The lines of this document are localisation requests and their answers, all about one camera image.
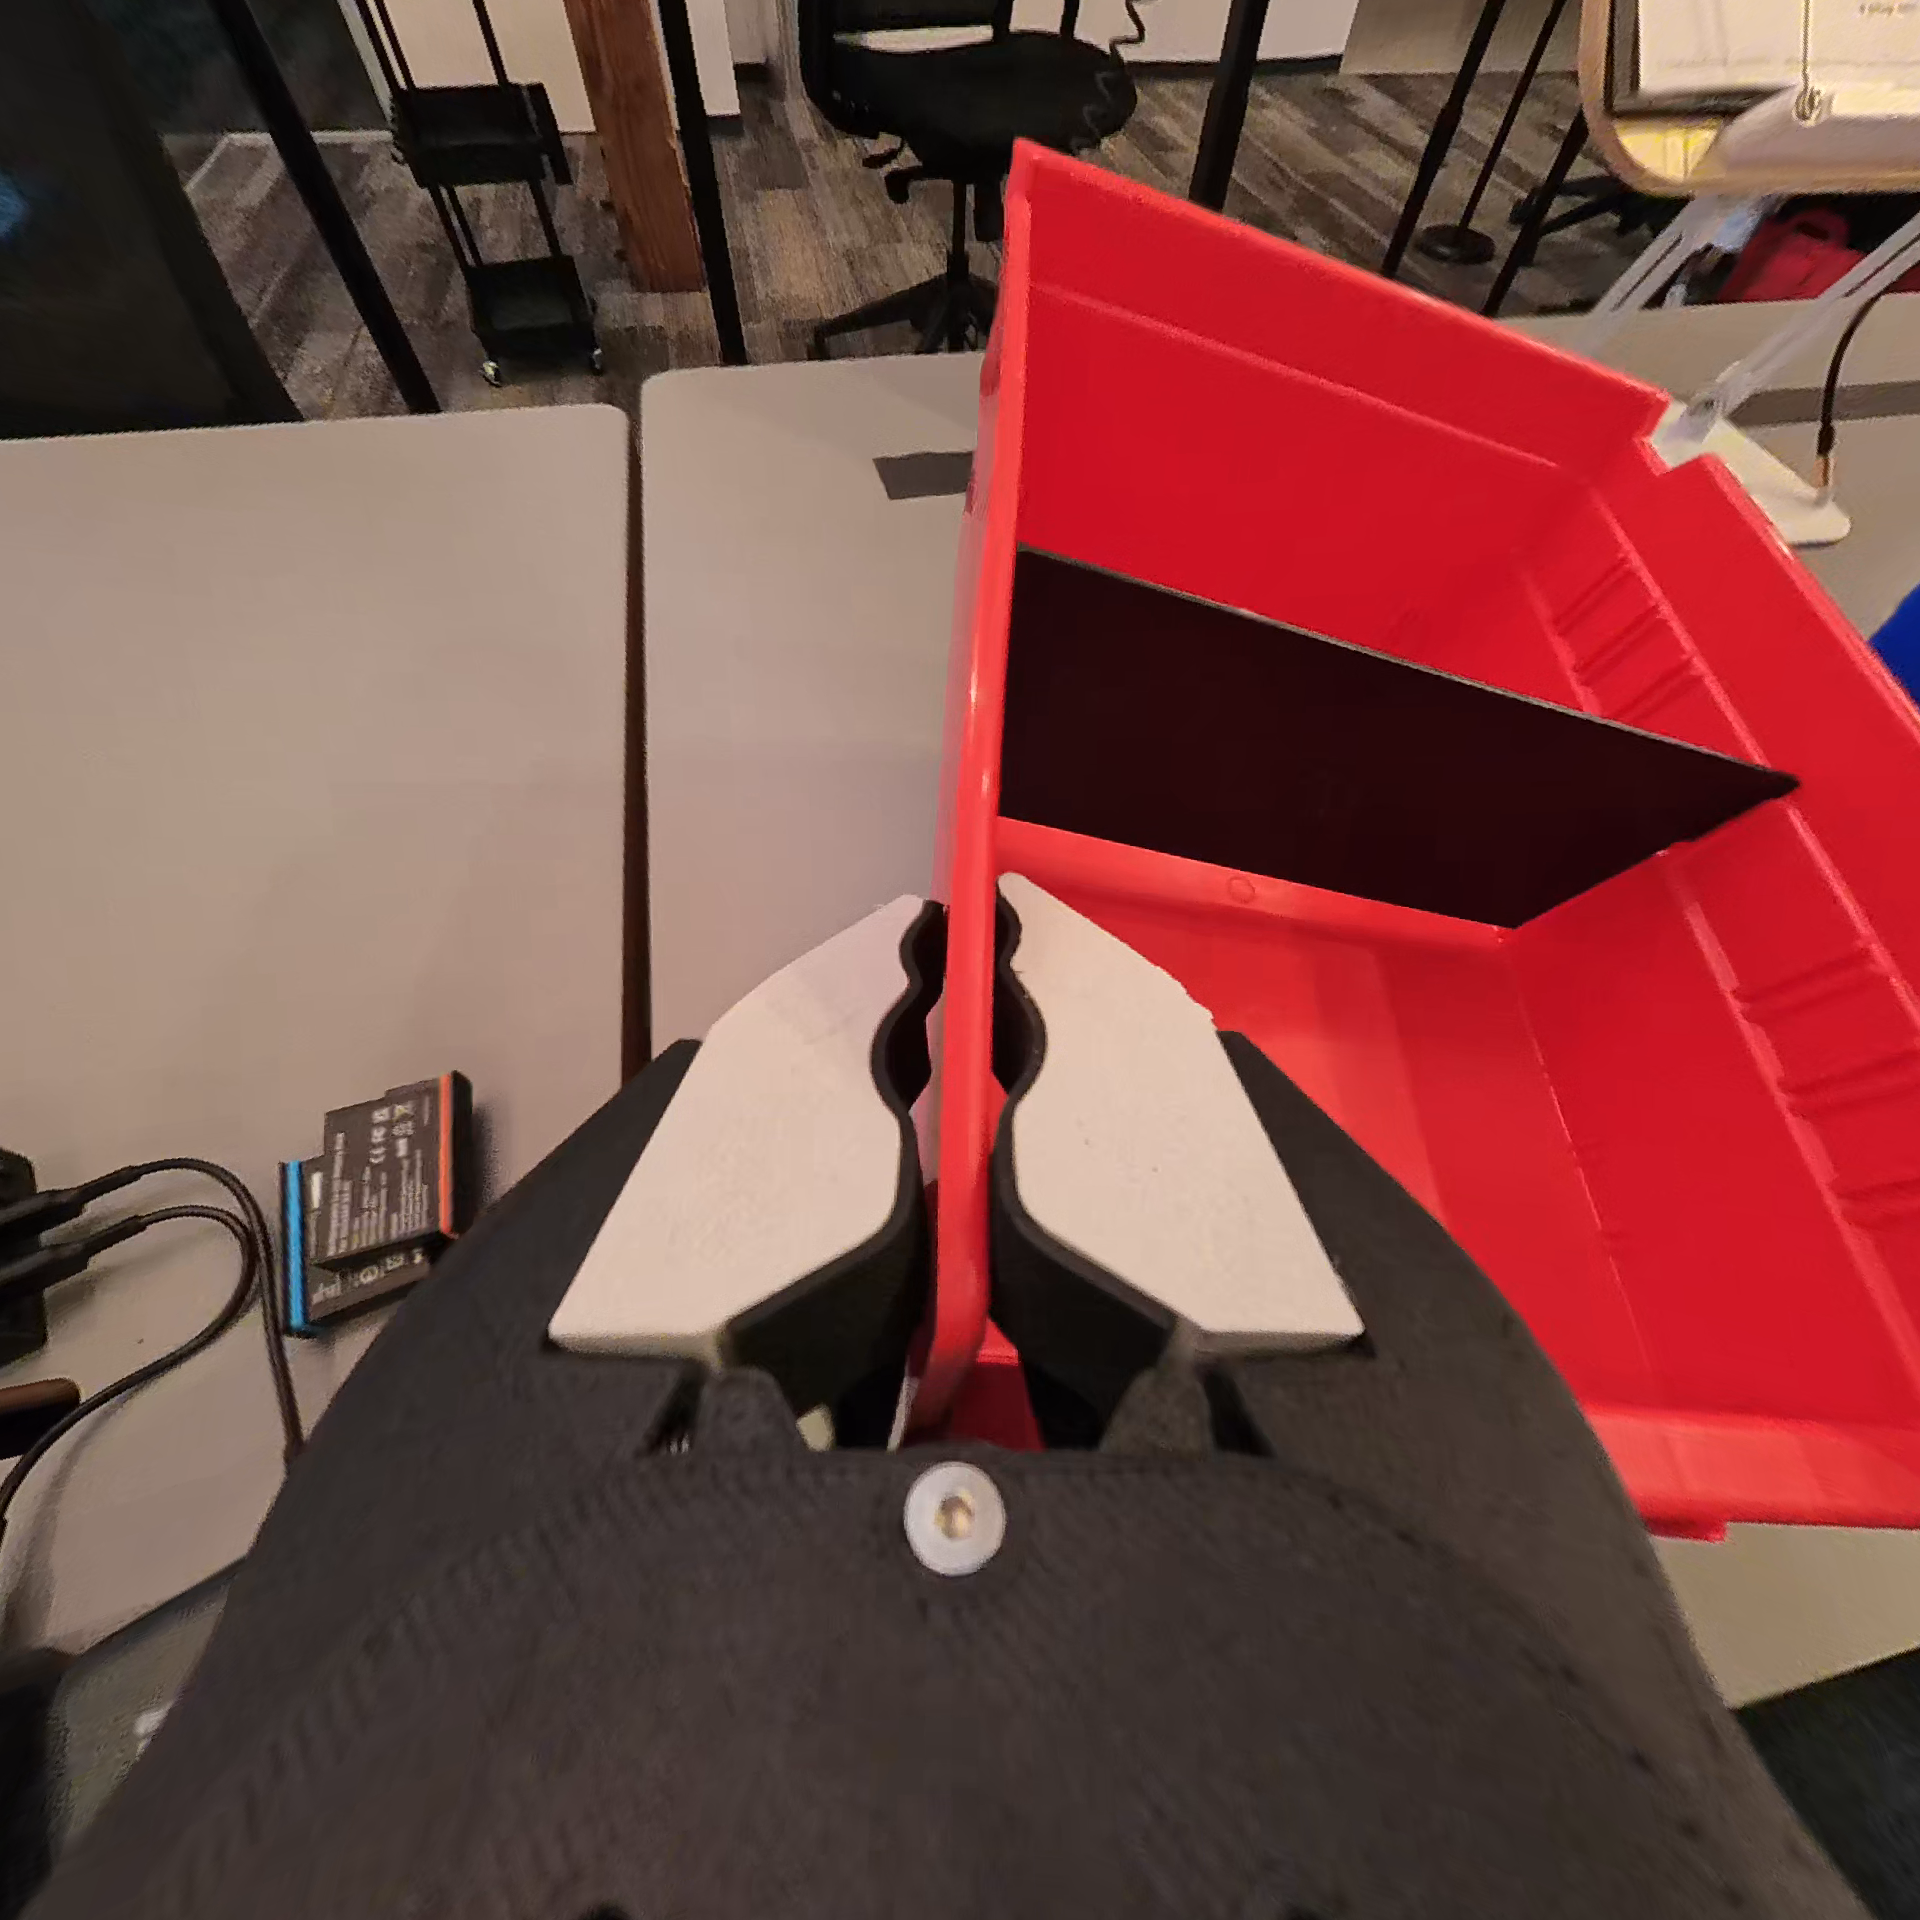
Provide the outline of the wooden display board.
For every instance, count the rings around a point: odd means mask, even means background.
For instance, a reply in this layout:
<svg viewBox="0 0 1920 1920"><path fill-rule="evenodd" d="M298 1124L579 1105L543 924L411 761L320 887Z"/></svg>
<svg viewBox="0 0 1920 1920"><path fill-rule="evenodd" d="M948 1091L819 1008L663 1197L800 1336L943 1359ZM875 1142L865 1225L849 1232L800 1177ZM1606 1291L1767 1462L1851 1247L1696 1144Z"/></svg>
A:
<svg viewBox="0 0 1920 1920"><path fill-rule="evenodd" d="M1775 92L1739 113L1617 113L1613 6L1581 6L1581 102L1612 171L1659 199L1918 190L1918 90Z"/></svg>

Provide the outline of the black utility cart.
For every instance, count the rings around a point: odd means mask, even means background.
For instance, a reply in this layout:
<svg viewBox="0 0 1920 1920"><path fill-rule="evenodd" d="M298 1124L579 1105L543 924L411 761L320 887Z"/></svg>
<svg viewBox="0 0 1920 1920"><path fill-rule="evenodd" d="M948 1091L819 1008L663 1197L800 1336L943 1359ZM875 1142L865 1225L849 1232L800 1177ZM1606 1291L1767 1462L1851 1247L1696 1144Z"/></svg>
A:
<svg viewBox="0 0 1920 1920"><path fill-rule="evenodd" d="M484 382L501 388L509 369L605 370L593 301L579 263L563 249L547 188L572 188L564 140L537 81L514 81L501 55L495 13L469 5L487 81L424 86L399 40L393 5L353 5L390 95L399 165L426 190L467 287L467 316L484 355ZM521 188L533 199L544 249L487 259L459 204L463 188Z"/></svg>

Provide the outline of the wooden post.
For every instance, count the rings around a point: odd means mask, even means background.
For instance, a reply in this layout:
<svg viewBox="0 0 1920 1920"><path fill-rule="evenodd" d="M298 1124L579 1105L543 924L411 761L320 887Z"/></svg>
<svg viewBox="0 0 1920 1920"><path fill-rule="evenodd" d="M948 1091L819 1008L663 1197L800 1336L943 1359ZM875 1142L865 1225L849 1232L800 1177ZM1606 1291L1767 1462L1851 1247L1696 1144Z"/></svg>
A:
<svg viewBox="0 0 1920 1920"><path fill-rule="evenodd" d="M654 5L564 5L625 263L646 293L702 293L695 208Z"/></svg>

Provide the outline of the red plastic bin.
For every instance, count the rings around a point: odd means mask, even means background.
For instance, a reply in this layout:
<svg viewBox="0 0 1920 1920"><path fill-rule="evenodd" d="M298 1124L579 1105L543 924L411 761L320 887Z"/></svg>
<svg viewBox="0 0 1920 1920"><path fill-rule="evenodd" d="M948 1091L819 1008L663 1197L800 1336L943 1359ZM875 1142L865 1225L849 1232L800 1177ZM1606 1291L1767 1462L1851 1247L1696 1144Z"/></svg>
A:
<svg viewBox="0 0 1920 1920"><path fill-rule="evenodd" d="M1246 1035L1498 1284L1645 1522L1918 1527L1918 710L1670 399L1021 142L956 561L917 1421L991 1318L994 897ZM1002 813L1021 548L1790 772L1515 925Z"/></svg>

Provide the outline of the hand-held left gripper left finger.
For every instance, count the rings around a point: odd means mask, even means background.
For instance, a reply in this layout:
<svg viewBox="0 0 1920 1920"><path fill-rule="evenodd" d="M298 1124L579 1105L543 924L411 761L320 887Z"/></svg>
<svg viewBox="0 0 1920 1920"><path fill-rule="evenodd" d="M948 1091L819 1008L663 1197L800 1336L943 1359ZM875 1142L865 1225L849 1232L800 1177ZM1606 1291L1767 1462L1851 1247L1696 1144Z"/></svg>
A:
<svg viewBox="0 0 1920 1920"><path fill-rule="evenodd" d="M547 1341L765 1374L789 1409L898 1384L926 1316L914 1106L948 910L898 897L737 1000L686 1058Z"/></svg>

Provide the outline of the printed instruction sheet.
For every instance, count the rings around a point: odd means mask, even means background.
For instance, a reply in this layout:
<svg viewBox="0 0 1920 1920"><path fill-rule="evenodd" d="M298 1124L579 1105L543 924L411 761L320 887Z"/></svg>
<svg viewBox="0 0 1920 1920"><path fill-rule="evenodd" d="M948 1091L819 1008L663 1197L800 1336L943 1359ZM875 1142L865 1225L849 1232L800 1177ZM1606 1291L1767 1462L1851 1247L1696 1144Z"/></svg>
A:
<svg viewBox="0 0 1920 1920"><path fill-rule="evenodd" d="M1918 5L1617 5L1617 113L1739 113L1775 92L1918 90Z"/></svg>

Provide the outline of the white stand base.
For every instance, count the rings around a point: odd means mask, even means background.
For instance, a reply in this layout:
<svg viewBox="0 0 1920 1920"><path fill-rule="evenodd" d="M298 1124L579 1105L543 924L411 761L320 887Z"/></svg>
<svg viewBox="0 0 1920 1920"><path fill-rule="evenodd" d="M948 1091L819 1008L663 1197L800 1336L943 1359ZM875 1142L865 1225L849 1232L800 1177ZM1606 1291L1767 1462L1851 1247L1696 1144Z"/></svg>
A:
<svg viewBox="0 0 1920 1920"><path fill-rule="evenodd" d="M1804 481L1718 411L1676 399L1664 405L1647 445L1670 470L1692 468L1696 460L1725 468L1790 548L1832 548L1851 536L1851 517L1830 483Z"/></svg>

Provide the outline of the black office chair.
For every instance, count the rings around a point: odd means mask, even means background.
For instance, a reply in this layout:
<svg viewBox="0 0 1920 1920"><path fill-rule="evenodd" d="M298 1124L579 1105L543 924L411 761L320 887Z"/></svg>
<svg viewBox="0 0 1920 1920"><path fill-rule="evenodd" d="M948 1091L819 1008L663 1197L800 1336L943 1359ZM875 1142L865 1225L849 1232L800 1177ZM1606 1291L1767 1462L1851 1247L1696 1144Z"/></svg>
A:
<svg viewBox="0 0 1920 1920"><path fill-rule="evenodd" d="M973 246L1002 246L1015 147L1086 157L1141 106L1124 52L1078 38L1076 16L1064 5L1053 31L1021 31L1015 5L796 5L800 81L821 121L880 142L865 166L893 204L949 188L943 272L819 323L814 363L897 323L917 327L920 355L988 346L997 287L973 272Z"/></svg>

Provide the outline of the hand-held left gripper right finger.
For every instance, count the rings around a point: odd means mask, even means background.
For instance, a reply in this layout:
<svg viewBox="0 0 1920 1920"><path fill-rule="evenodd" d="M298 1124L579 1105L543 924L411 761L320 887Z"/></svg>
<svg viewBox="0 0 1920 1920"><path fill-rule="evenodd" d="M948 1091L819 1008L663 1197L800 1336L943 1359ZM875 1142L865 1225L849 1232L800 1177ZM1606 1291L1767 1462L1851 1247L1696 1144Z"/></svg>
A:
<svg viewBox="0 0 1920 1920"><path fill-rule="evenodd" d="M997 878L991 1318L1043 1421L1111 1421L1166 1359L1362 1341L1240 1055L1169 972Z"/></svg>

